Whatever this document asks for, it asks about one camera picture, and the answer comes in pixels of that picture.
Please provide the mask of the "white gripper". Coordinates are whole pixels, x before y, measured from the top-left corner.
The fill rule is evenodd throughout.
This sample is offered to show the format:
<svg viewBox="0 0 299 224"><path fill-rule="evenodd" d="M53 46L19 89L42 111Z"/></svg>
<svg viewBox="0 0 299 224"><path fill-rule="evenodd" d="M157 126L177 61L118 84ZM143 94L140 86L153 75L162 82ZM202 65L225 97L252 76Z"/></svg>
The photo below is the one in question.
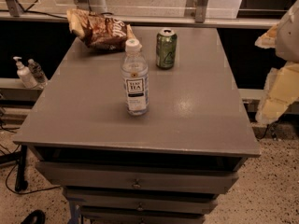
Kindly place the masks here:
<svg viewBox="0 0 299 224"><path fill-rule="evenodd" d="M299 98L299 0L277 25L259 36L255 46L276 48L276 55L286 62L280 68L271 68L258 104L256 120L264 125L277 121L288 107Z"/></svg>

